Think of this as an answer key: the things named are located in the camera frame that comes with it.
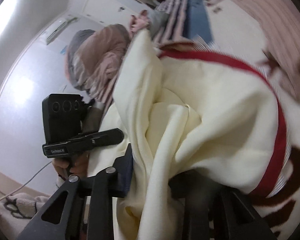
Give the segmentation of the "person's left hand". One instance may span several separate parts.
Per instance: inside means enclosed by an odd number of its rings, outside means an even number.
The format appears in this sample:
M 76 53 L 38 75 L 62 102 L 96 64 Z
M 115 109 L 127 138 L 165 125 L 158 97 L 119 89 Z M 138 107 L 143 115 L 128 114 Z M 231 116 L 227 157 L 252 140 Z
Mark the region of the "person's left hand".
M 87 152 L 80 154 L 76 158 L 74 163 L 71 165 L 69 172 L 67 171 L 67 169 L 70 166 L 70 163 L 65 158 L 54 158 L 52 160 L 52 165 L 55 171 L 64 180 L 68 179 L 68 173 L 79 176 L 80 178 L 86 177 L 88 171 L 88 164 L 89 154 Z

